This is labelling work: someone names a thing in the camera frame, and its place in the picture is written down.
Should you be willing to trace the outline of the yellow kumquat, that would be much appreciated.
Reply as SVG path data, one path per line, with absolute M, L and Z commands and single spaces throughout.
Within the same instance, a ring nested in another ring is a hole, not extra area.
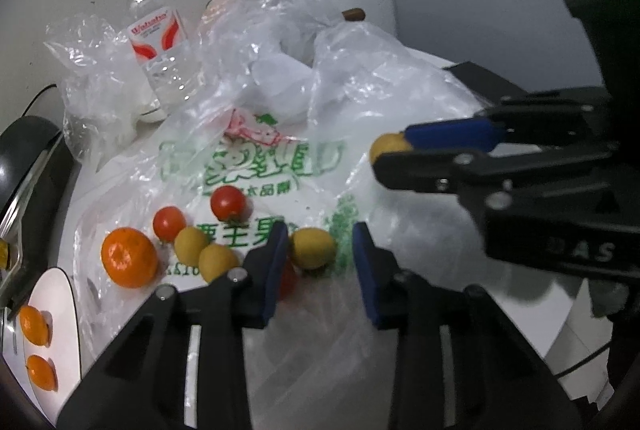
M 385 153 L 403 153 L 404 151 L 411 151 L 413 147 L 407 141 L 402 133 L 385 133 L 372 143 L 369 150 L 369 160 L 371 164 L 375 164 L 375 161 Z
M 198 267 L 201 252 L 208 246 L 209 238 L 196 226 L 187 226 L 178 232 L 174 250 L 178 261 L 184 265 Z
M 304 227 L 290 237 L 290 257 L 301 269 L 313 271 L 332 263 L 337 255 L 334 238 L 323 229 Z
M 206 283 L 211 283 L 239 265 L 240 260 L 234 251 L 218 243 L 206 246 L 198 256 L 198 269 Z

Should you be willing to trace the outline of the small mandarin orange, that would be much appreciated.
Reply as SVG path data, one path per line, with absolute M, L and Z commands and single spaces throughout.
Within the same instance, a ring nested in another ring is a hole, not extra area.
M 39 355 L 32 354 L 26 360 L 28 376 L 32 384 L 43 391 L 55 391 L 58 381 L 52 365 Z

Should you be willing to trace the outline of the large mandarin orange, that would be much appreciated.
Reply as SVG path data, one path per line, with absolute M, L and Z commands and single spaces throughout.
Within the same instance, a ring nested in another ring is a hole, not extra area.
M 47 346 L 50 341 L 50 329 L 47 320 L 39 309 L 23 305 L 20 309 L 20 325 L 23 336 L 35 346 Z

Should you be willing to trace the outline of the red cherry tomato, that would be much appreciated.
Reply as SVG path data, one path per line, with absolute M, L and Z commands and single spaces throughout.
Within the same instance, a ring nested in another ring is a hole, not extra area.
M 180 231 L 186 228 L 186 218 L 174 205 L 160 208 L 154 214 L 152 228 L 161 242 L 173 242 Z
M 235 223 L 242 221 L 247 201 L 239 188 L 224 185 L 213 191 L 209 199 L 209 205 L 218 221 Z

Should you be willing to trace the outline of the white round plate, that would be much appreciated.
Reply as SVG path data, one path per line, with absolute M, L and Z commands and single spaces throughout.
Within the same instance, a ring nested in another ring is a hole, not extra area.
M 38 309 L 47 320 L 50 342 L 46 346 L 35 346 L 22 335 L 20 323 L 11 321 L 3 328 L 1 356 L 37 412 L 50 424 L 56 424 L 63 405 L 81 379 L 77 312 L 67 274 L 59 267 L 49 268 L 38 279 L 27 304 Z M 29 355 L 39 355 L 52 366 L 56 379 L 53 391 L 32 385 L 26 368 Z

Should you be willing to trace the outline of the mandarin on plastic bag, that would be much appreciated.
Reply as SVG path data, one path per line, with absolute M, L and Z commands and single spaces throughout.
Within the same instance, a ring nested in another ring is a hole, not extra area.
M 120 227 L 103 240 L 101 262 L 119 287 L 138 289 L 154 279 L 160 259 L 152 241 L 137 229 Z

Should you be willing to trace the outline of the steel induction cooker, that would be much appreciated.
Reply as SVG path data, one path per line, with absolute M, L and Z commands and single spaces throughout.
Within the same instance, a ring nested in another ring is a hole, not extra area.
M 73 168 L 64 138 L 56 138 L 36 159 L 1 221 L 1 239 L 9 246 L 11 262 L 1 278 L 1 305 L 12 313 L 26 303 L 50 267 L 56 217 Z

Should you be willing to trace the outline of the printed clear plastic bag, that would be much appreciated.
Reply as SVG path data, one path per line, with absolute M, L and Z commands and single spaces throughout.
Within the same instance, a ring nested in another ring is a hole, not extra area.
M 337 255 L 304 278 L 265 329 L 245 332 L 253 424 L 258 429 L 382 429 L 390 412 L 397 339 L 367 321 L 356 290 L 352 227 L 365 221 L 398 248 L 461 248 L 465 217 L 439 197 L 426 205 L 375 182 L 369 149 L 411 123 L 463 119 L 484 100 L 449 70 L 414 55 L 365 22 L 344 22 L 314 42 L 306 117 L 268 113 L 256 136 L 224 133 L 230 104 L 162 127 L 143 143 L 124 177 L 96 199 L 75 231 L 74 276 L 81 340 L 94 361 L 148 296 L 108 279 L 99 247 L 116 227 L 148 228 L 162 205 L 182 208 L 213 242 L 239 257 L 263 245 L 272 224 L 316 227 Z M 231 185 L 246 197 L 241 222 L 224 223 L 209 205 Z

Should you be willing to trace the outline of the black wok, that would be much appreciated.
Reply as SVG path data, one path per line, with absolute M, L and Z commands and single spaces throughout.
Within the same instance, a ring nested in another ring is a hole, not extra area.
M 17 188 L 38 157 L 49 150 L 60 135 L 60 129 L 51 121 L 36 116 L 15 120 L 1 134 L 1 214 L 6 213 Z

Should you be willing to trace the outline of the clear bag on right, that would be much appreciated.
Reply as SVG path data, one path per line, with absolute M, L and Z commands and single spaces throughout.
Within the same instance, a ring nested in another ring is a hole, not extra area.
M 343 22 L 333 0 L 210 0 L 196 28 L 201 81 L 226 104 L 304 119 L 314 42 Z

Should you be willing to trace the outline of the white dish under bag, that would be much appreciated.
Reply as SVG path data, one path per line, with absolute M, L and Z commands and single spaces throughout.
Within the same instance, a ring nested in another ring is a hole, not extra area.
M 165 111 L 160 107 L 146 110 L 138 116 L 138 120 L 143 123 L 163 122 L 166 118 L 167 115 Z

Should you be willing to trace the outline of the crumpled clear plastic bag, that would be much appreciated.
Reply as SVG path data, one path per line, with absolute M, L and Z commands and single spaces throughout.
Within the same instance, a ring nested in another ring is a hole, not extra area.
M 132 143 L 157 99 L 126 33 L 97 15 L 50 23 L 44 45 L 67 70 L 58 83 L 66 145 L 76 160 L 99 170 Z

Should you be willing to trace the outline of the clear water bottle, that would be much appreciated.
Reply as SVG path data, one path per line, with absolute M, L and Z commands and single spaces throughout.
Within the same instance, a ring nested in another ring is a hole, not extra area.
M 173 0 L 126 0 L 126 34 L 166 115 L 198 91 L 198 60 Z

